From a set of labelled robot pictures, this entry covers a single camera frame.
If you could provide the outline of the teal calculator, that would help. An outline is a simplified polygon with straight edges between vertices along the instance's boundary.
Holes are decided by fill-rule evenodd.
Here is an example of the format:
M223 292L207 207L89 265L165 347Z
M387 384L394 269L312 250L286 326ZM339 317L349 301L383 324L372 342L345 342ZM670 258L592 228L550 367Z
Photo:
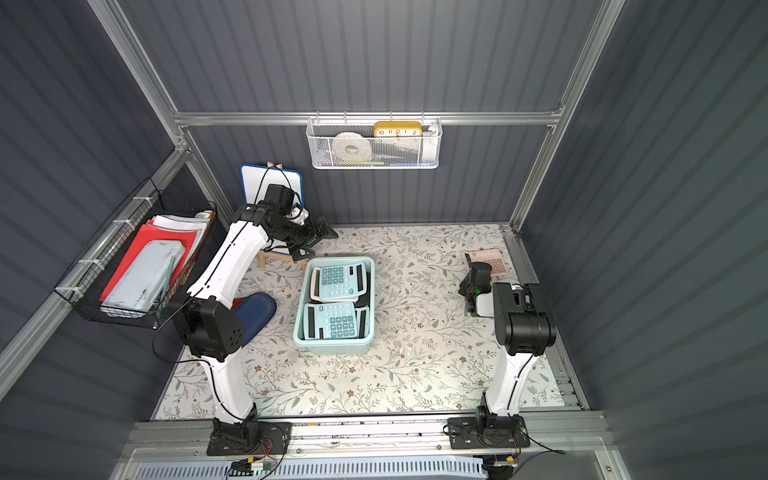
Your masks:
M346 340L360 334L360 321L353 302L305 304L303 329L306 340Z

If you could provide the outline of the mint green storage box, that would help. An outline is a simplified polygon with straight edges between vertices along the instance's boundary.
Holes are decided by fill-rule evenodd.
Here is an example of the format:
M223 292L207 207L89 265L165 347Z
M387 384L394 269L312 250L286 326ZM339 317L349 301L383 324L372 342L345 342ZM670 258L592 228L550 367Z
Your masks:
M375 338L375 263L367 256L311 259L306 267L296 313L293 340L297 346L316 355L364 354ZM371 321L364 339L306 340L303 329L305 304L370 300Z

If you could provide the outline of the black calculator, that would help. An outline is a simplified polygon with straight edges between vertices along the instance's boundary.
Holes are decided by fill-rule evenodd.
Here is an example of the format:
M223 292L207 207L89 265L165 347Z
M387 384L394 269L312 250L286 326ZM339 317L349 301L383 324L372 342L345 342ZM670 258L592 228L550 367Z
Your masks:
M371 321L370 300L359 297L354 307L358 322L358 339L364 339L369 333Z

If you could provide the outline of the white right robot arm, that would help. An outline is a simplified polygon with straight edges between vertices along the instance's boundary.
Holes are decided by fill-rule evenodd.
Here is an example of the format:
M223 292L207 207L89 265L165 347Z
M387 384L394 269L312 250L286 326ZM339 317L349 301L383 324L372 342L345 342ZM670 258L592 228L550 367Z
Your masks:
M474 262L459 284L467 312L480 315L481 298L489 296L495 338L501 348L490 386L476 409L477 432L521 430L524 384L535 363L557 338L556 323L538 283L491 281L491 265Z

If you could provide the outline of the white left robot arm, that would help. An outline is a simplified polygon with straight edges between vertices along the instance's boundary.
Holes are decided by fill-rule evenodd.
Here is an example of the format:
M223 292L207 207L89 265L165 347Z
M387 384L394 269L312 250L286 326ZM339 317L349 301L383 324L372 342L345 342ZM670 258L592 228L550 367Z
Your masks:
M257 409L246 391L241 349L255 337L232 310L248 267L272 240L285 244L295 261L314 256L313 247L338 234L324 217L262 201L244 204L235 213L227 236L202 275L168 301L182 344L198 359L216 401L212 440L237 443L241 449L260 439Z

